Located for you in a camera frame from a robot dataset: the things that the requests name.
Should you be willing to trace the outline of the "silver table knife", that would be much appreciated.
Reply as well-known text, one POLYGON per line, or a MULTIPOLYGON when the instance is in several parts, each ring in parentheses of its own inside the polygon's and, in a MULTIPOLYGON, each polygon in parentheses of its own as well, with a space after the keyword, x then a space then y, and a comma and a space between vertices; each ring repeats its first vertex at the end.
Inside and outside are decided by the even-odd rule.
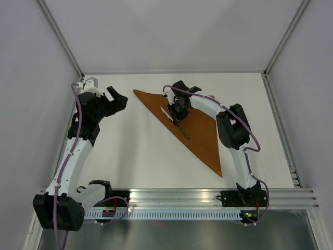
MULTIPOLYGON (((166 116, 171 122, 173 122, 172 117, 167 113, 167 111, 166 111, 164 108, 162 108, 162 107, 160 107, 160 109, 161 109, 161 111, 164 113, 164 115, 165 115, 165 116, 166 116)), ((180 130, 180 132, 182 133, 182 135, 183 135, 185 138, 187 138, 188 140, 190 139, 190 136, 185 132, 185 130, 184 130, 183 128, 181 128, 178 124, 176 124, 175 126, 178 128, 178 130, 180 130)))

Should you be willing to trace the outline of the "brown cloth napkin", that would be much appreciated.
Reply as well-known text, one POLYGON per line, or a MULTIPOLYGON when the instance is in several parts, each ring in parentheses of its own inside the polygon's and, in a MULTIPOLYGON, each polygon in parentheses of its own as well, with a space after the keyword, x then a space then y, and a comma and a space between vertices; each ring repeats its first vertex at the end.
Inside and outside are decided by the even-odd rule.
POLYGON ((160 94, 134 90, 133 93, 146 108, 198 159, 218 176, 222 177, 216 122, 204 112, 191 108, 180 127, 189 135, 187 138, 162 110, 167 110, 167 99, 160 94))

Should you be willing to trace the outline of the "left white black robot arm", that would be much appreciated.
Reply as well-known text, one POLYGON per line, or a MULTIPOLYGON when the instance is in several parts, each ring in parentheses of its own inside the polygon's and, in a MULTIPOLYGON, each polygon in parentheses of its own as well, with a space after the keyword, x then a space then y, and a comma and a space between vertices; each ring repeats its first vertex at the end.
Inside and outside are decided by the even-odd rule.
POLYGON ((93 180, 83 191, 77 192, 78 180, 97 140, 100 122, 123 111, 128 98, 112 86, 107 87, 111 101, 94 86, 84 84, 82 89, 75 95, 76 112, 58 170, 45 193, 33 199, 33 208, 43 229, 78 231, 87 211, 97 204, 109 206, 113 202, 109 181, 93 180))

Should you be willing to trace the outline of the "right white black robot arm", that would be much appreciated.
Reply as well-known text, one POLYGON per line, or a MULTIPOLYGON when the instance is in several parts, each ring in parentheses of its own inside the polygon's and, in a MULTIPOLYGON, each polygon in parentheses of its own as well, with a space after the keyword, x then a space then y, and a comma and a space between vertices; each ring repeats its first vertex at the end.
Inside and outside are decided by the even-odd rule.
POLYGON ((248 156, 249 151, 259 152, 261 147, 250 129, 243 107, 239 104, 225 106, 205 95, 201 88, 189 88, 183 81, 165 85, 162 96, 169 102, 166 114, 175 126, 188 116, 189 108, 205 113, 216 122, 218 137, 229 149, 237 175, 237 191, 220 196, 223 206, 268 207, 270 197, 267 184, 254 175, 248 156))

